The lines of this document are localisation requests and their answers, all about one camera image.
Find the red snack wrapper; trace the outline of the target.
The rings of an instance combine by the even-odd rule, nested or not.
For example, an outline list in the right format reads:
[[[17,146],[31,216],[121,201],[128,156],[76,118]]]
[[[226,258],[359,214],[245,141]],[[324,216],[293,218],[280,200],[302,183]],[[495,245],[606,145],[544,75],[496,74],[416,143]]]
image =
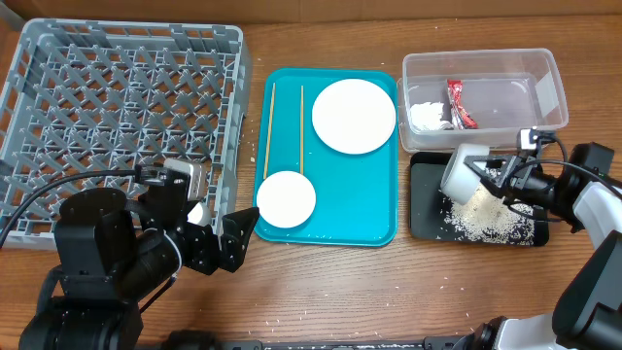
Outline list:
[[[463,105],[463,87],[464,84],[461,80],[447,81],[452,125],[456,129],[477,129],[477,122],[470,116]]]

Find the grey bowl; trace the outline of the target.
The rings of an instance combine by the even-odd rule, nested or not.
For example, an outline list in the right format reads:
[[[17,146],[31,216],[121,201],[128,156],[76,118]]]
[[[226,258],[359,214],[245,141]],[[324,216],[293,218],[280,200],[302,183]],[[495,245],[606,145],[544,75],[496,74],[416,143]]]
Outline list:
[[[475,194],[479,176],[466,164],[467,156],[487,156],[490,148],[477,144],[461,144],[450,157],[440,182],[440,190],[453,201],[465,205]]]

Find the white tissue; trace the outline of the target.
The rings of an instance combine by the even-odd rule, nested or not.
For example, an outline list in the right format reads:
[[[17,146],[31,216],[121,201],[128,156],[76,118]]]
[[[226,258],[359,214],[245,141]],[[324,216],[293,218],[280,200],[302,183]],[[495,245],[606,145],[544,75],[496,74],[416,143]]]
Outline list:
[[[444,118],[444,104],[442,102],[413,104],[409,112],[409,126],[413,132],[453,128],[453,125]]]

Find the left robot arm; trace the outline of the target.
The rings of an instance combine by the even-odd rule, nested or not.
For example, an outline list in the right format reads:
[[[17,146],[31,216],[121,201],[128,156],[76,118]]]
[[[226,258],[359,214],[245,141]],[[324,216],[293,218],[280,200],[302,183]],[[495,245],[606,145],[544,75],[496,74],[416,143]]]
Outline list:
[[[236,271],[259,220],[251,207],[223,216],[215,233],[202,203],[205,170],[168,160],[137,165],[136,199],[114,188],[78,192],[53,230],[60,263],[46,277],[21,349],[133,349],[142,314],[185,267]]]

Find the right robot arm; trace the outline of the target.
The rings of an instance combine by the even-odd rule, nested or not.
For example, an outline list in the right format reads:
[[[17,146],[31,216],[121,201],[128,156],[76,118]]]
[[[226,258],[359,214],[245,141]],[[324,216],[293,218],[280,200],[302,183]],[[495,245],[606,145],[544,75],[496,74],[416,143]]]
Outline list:
[[[612,149],[579,144],[559,160],[533,143],[514,155],[462,145],[443,190],[465,203],[478,185],[508,206],[534,208],[538,222],[558,219],[582,236],[583,266],[546,314],[498,317],[456,344],[459,349],[618,349],[621,346],[621,184],[608,177]]]

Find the white rice pile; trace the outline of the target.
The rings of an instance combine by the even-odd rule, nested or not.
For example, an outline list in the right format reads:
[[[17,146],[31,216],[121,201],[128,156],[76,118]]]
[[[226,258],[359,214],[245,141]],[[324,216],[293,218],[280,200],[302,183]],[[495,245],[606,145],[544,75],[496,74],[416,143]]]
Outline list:
[[[474,195],[465,205],[446,199],[449,208],[443,212],[443,222],[452,228],[458,241],[477,243],[533,245],[535,222],[531,216],[534,209],[516,204],[515,212],[503,204],[501,198],[491,195],[479,184]]]

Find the wooden chopstick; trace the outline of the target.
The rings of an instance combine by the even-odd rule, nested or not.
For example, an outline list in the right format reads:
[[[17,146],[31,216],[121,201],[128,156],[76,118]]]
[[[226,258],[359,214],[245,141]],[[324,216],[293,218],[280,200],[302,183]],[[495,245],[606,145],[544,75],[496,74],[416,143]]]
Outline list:
[[[300,86],[300,133],[299,133],[299,173],[304,176],[304,86]]]
[[[272,135],[272,125],[273,125],[273,116],[274,116],[275,95],[276,95],[276,83],[273,83],[272,90],[271,90],[270,106],[269,106],[268,128],[267,128],[267,134],[266,134],[263,180],[265,180],[268,177],[268,170],[269,170],[269,158],[270,158],[270,149],[271,149],[271,138],[272,138],[271,135]]]

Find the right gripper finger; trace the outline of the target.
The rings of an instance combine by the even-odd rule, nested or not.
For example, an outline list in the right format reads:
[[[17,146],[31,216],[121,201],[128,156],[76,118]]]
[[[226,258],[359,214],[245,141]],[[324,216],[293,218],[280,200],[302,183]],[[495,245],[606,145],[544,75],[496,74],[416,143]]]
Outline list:
[[[464,165],[481,178],[489,176],[489,169],[495,169],[499,177],[506,177],[517,162],[518,157],[510,155],[466,156],[464,159]]]
[[[480,174],[480,183],[483,187],[496,198],[512,197],[509,183],[509,170],[485,169]]]

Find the large white plate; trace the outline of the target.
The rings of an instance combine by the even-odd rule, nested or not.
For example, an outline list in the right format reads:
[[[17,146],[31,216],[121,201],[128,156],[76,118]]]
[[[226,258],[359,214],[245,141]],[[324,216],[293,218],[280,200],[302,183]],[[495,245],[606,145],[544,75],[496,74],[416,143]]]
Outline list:
[[[390,95],[362,79],[330,84],[312,107],[312,126],[333,150],[363,155],[382,147],[394,133],[397,112]]]

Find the small white bowl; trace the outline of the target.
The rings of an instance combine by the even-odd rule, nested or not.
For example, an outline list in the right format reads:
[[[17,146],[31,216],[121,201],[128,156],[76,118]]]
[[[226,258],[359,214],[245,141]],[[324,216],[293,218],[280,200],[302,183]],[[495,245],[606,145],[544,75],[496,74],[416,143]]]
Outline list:
[[[317,196],[312,183],[294,171],[279,171],[259,186],[256,203],[261,217],[276,228],[295,228],[315,210]]]

